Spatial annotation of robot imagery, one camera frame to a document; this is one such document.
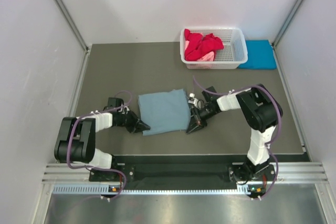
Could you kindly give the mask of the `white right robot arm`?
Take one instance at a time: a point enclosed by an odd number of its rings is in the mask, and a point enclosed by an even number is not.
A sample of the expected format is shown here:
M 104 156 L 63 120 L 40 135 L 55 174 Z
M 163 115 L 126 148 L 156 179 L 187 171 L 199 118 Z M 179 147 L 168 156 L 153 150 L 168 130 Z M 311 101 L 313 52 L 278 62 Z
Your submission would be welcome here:
M 232 168 L 230 176 L 232 181 L 242 184 L 258 179 L 269 166 L 272 135 L 283 115 L 281 106 L 262 84 L 225 94 L 217 93 L 211 86 L 202 95 L 203 104 L 194 93 L 188 96 L 191 117 L 187 134 L 207 127 L 207 121 L 221 112 L 241 110 L 251 128 L 250 145 L 246 160 Z

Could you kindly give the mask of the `grey-blue t-shirt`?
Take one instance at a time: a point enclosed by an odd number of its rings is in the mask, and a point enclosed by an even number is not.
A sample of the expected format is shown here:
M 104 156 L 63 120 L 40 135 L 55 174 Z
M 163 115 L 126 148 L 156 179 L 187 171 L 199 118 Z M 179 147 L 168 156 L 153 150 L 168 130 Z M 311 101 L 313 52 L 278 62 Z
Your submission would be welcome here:
M 138 105 L 141 120 L 150 127 L 144 136 L 187 130 L 191 115 L 183 89 L 142 94 Z

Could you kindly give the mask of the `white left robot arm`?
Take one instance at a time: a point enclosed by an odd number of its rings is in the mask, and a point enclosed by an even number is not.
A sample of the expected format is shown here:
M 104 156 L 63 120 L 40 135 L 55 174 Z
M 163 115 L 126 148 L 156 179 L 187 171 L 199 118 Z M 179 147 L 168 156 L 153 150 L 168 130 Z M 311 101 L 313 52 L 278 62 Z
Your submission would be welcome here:
M 111 97 L 103 111 L 62 119 L 54 148 L 55 159 L 61 163 L 82 164 L 88 169 L 98 168 L 107 180 L 116 179 L 119 168 L 114 156 L 96 148 L 96 134 L 115 126 L 129 133 L 151 129 L 122 98 Z

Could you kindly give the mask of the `red t-shirt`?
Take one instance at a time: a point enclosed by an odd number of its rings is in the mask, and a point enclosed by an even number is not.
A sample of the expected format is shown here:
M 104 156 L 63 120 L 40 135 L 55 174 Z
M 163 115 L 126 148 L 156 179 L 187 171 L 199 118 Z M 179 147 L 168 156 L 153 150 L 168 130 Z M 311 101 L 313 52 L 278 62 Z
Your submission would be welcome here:
M 185 41 L 188 40 L 190 42 L 186 53 L 184 53 L 186 61 L 194 61 L 211 51 L 214 51 L 216 56 L 219 50 L 225 48 L 222 40 L 213 33 L 203 35 L 202 33 L 194 33 L 189 29 L 184 29 L 183 35 Z

